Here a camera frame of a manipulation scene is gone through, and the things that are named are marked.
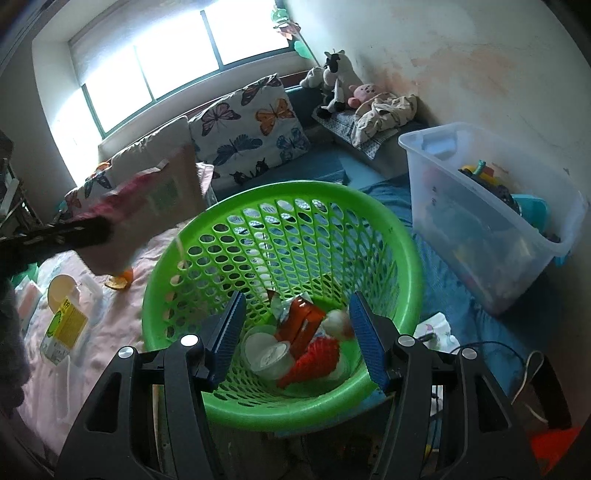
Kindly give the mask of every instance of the roller blind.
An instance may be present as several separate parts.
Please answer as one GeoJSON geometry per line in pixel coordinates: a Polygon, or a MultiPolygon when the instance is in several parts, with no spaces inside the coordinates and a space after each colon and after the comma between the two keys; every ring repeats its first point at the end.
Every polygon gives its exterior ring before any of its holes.
{"type": "Polygon", "coordinates": [[[72,63],[80,85],[120,49],[156,23],[217,0],[119,0],[88,23],[70,41],[72,63]]]}

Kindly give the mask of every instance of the clear plastic bin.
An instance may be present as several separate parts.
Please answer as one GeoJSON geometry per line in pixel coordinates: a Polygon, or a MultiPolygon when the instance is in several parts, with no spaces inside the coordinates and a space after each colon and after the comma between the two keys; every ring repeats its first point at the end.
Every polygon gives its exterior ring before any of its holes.
{"type": "Polygon", "coordinates": [[[482,128],[465,123],[401,135],[407,150],[413,228],[449,264],[487,312],[506,310],[554,257],[573,247],[587,201],[568,175],[482,128]],[[511,193],[544,199],[551,242],[459,168],[479,160],[511,193]]]}

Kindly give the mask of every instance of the blue butterfly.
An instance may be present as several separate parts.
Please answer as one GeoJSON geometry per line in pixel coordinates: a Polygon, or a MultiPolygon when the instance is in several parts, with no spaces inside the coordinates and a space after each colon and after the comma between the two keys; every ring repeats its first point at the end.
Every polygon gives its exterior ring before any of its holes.
{"type": "Polygon", "coordinates": [[[217,149],[217,157],[213,161],[215,166],[224,165],[234,155],[240,155],[241,151],[254,150],[262,145],[260,138],[251,138],[248,135],[238,135],[234,142],[229,140],[229,145],[222,145],[217,149]]]}
{"type": "Polygon", "coordinates": [[[104,171],[98,172],[96,175],[93,175],[89,179],[87,179],[84,183],[84,198],[87,199],[90,196],[90,192],[92,192],[92,186],[97,182],[101,187],[106,190],[110,190],[113,188],[109,179],[105,176],[104,171]]]}
{"type": "Polygon", "coordinates": [[[283,163],[287,163],[294,158],[296,148],[304,152],[310,149],[310,141],[302,133],[302,131],[294,127],[291,129],[291,138],[286,138],[285,135],[280,135],[277,139],[277,148],[283,150],[279,156],[283,163]]]}

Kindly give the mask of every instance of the green plastic basket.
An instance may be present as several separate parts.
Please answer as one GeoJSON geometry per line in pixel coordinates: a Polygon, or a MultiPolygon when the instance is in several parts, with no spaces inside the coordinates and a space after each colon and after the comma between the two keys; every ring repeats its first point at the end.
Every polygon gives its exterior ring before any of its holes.
{"type": "MultiPolygon", "coordinates": [[[[259,187],[214,205],[179,237],[185,258],[173,242],[145,292],[147,349],[198,333],[196,322],[221,312],[233,290],[248,301],[242,336],[271,320],[266,288],[282,298],[308,291],[324,308],[346,305],[359,290],[401,333],[412,335],[418,322],[422,275],[415,245],[390,210],[357,190],[319,181],[259,187]]],[[[252,374],[235,354],[226,380],[213,394],[203,394],[208,418],[259,431],[330,419],[376,388],[356,342],[344,342],[341,351],[351,376],[322,394],[314,388],[282,391],[252,374]]]]}

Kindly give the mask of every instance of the silver screw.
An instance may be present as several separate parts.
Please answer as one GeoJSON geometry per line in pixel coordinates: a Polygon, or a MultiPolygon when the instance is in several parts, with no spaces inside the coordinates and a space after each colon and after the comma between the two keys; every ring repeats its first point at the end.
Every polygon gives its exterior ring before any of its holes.
{"type": "Polygon", "coordinates": [[[398,343],[400,343],[400,345],[402,345],[402,346],[413,346],[414,345],[414,338],[411,337],[410,335],[402,335],[398,339],[398,343]]]}
{"type": "Polygon", "coordinates": [[[119,349],[119,352],[117,352],[117,355],[119,355],[120,358],[129,358],[133,354],[134,354],[134,349],[131,348],[130,346],[124,346],[123,348],[119,349]]]}
{"type": "Polygon", "coordinates": [[[181,345],[183,346],[193,346],[199,341],[199,337],[197,335],[185,335],[181,338],[181,345]]]}
{"type": "Polygon", "coordinates": [[[471,348],[464,348],[464,350],[462,350],[462,357],[468,360],[474,360],[477,356],[478,354],[476,351],[471,348]]]}

